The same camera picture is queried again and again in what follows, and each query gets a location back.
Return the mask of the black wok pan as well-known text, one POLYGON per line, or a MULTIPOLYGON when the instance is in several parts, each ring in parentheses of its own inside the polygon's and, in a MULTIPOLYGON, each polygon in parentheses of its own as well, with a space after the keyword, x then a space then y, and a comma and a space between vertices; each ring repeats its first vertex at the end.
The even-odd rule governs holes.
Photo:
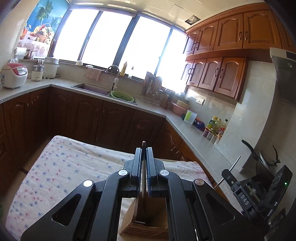
POLYGON ((276 175, 276 167, 280 163, 277 149, 273 146, 273 149, 275 151, 274 161, 270 160, 263 153, 263 151, 259 151, 259 153, 257 154, 254 148, 247 141, 241 140, 241 142, 245 144, 248 147, 248 149, 250 149, 252 157, 256 161, 256 174, 260 176, 263 180, 271 182, 276 175))

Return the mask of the wooden utensil holder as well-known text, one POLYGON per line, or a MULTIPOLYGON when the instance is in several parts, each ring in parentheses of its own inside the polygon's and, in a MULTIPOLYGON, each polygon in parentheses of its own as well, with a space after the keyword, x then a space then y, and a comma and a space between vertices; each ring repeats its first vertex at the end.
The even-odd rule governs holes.
POLYGON ((151 240, 168 240, 165 198, 151 198, 147 193, 140 194, 123 216, 119 233, 151 240))

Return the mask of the white floral table cloth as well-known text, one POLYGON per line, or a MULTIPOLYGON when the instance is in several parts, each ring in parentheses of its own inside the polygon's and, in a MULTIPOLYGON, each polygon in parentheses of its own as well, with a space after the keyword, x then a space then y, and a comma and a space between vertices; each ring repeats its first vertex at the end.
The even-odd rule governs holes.
POLYGON ((53 137, 18 188, 6 218, 6 229, 20 240, 23 232, 84 180, 105 180, 134 154, 53 137))

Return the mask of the spice jar set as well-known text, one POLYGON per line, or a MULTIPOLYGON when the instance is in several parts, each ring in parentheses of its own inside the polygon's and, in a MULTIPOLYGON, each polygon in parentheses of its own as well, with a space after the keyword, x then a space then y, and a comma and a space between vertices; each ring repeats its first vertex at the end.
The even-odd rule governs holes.
POLYGON ((204 129, 202 136, 205 137, 207 140, 210 141, 210 143, 212 143, 214 145, 217 145, 222 138, 221 135, 215 134, 214 132, 212 132, 208 128, 204 129))

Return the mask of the cooking oil bottle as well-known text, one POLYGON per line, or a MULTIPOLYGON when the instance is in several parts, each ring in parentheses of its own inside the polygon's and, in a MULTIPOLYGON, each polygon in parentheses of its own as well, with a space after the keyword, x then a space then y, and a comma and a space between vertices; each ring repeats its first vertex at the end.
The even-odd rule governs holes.
POLYGON ((214 133, 216 132, 216 121, 217 120, 218 120, 218 117, 213 116, 207 125, 207 128, 214 133))

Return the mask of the white green pitcher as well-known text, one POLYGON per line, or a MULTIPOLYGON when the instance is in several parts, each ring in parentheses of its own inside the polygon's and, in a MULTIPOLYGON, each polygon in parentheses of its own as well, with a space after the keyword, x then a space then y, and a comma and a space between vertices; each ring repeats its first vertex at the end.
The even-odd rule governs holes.
POLYGON ((188 109, 186 112, 186 115, 184 117, 184 123, 186 125, 191 126, 193 124, 193 122, 195 121, 196 117, 197 117, 197 114, 188 109))

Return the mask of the pink plastic basin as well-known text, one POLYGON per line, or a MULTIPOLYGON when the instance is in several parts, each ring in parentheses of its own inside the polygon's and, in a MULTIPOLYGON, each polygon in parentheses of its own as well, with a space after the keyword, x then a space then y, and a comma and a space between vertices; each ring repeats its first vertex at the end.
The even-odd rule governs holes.
POLYGON ((176 103, 172 103, 172 112, 174 112, 175 114, 181 116, 182 113, 186 114, 187 113, 187 109, 176 104, 176 103))

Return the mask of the lower wooden base cabinets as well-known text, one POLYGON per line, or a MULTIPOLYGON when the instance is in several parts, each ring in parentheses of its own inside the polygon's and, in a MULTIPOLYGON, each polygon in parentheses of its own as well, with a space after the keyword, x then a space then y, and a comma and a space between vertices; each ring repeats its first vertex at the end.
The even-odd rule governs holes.
POLYGON ((140 141, 158 158, 201 162, 167 115, 55 86, 1 91, 1 194, 48 136, 132 152, 140 141))

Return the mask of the green colander basket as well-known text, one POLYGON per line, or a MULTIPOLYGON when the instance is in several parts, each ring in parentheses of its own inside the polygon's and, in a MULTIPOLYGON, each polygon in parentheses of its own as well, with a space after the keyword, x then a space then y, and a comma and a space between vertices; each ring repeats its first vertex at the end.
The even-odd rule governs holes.
POLYGON ((134 98, 125 93, 125 92, 122 92, 122 91, 112 91, 110 93, 110 95, 113 97, 113 98, 117 98, 117 99, 120 99, 122 101, 126 101, 126 102, 134 102, 134 98))

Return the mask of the dish drying rack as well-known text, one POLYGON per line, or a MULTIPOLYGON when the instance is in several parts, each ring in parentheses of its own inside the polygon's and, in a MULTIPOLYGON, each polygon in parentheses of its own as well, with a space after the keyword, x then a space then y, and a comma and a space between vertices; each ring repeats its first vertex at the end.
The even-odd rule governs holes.
POLYGON ((160 76, 155 77, 152 73, 147 72, 140 93, 141 99, 145 103, 160 106, 161 98, 166 93, 166 89, 162 87, 162 82, 160 76))

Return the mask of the steel range hood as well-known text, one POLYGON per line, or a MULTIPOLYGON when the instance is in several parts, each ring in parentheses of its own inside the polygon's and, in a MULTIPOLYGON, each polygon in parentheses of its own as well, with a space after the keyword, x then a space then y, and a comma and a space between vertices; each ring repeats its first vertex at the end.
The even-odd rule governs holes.
POLYGON ((291 105, 296 104, 296 54, 278 48, 270 48, 270 57, 276 72, 280 98, 291 105))

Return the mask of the pink dish cloth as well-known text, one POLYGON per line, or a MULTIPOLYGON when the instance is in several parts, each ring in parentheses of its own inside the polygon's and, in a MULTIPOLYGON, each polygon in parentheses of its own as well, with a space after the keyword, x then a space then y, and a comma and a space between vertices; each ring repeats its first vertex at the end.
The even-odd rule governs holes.
POLYGON ((102 71, 96 68, 87 68, 87 71, 85 73, 85 77, 95 80, 95 81, 99 81, 100 75, 101 75, 102 71))

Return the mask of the yellow dish soap bottle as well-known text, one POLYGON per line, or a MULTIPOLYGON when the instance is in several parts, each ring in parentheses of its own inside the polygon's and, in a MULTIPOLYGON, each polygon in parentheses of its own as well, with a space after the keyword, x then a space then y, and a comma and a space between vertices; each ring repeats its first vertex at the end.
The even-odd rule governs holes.
POLYGON ((120 76, 124 76, 125 75, 126 68, 127 68, 127 62, 125 62, 123 64, 122 70, 120 71, 120 76))

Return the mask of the small white blender appliance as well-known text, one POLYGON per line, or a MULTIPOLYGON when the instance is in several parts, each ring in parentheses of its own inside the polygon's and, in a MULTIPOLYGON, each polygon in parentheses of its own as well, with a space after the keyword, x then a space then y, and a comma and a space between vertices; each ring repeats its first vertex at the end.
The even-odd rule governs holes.
POLYGON ((34 65, 32 69, 31 80, 32 81, 41 81, 44 74, 44 65, 38 64, 34 65))

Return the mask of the white slow cooker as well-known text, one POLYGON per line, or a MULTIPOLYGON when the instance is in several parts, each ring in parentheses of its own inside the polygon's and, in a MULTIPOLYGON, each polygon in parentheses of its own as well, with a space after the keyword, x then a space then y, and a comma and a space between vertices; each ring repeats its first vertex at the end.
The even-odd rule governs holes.
POLYGON ((45 78, 55 78, 59 67, 59 59, 46 57, 43 63, 45 78))

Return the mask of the white red rice cooker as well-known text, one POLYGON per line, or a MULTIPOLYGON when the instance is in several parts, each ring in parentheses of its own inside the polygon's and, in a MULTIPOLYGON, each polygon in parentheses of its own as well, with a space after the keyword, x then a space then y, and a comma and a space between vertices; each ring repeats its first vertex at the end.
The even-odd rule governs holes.
POLYGON ((1 85, 5 88, 18 88, 25 84, 28 70, 19 63, 5 64, 1 69, 1 85))

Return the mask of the tropical fruit poster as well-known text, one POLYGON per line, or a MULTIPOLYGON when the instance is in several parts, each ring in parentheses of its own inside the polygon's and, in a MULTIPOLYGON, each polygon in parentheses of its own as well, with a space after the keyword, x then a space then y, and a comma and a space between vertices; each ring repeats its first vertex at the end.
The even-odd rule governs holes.
POLYGON ((57 28, 69 6, 69 2, 63 0, 39 1, 23 28, 17 46, 34 51, 34 57, 47 57, 57 28))

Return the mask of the wall power socket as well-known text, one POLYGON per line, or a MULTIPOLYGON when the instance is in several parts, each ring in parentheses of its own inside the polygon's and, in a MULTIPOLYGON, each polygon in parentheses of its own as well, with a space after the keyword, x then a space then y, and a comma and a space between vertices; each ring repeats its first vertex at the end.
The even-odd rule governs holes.
POLYGON ((200 104, 200 105, 203 105, 205 102, 205 100, 203 98, 196 98, 196 103, 200 104))

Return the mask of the upper wooden wall cabinets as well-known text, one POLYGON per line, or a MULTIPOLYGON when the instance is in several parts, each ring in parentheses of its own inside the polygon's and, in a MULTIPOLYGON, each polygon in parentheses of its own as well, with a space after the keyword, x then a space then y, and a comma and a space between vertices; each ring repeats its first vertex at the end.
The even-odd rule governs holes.
POLYGON ((185 31, 187 86, 239 100, 248 61, 271 62, 269 50, 295 52, 295 14, 287 2, 252 3, 215 14, 185 31))

